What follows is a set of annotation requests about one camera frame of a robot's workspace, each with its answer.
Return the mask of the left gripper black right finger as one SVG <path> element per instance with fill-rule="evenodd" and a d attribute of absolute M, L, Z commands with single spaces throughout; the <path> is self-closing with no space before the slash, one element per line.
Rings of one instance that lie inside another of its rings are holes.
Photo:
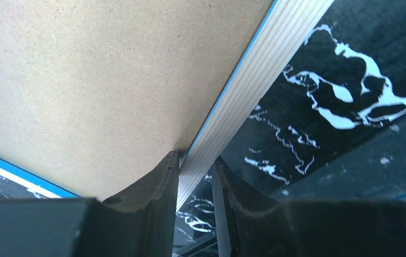
<path fill-rule="evenodd" d="M 404 201 L 278 201 L 222 158 L 212 190 L 220 256 L 406 256 Z"/>

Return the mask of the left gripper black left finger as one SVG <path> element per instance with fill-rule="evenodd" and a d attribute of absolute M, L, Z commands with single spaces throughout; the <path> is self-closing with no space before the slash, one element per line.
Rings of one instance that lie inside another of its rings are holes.
<path fill-rule="evenodd" d="M 179 152 L 104 201 L 0 200 L 0 256 L 171 256 Z"/>

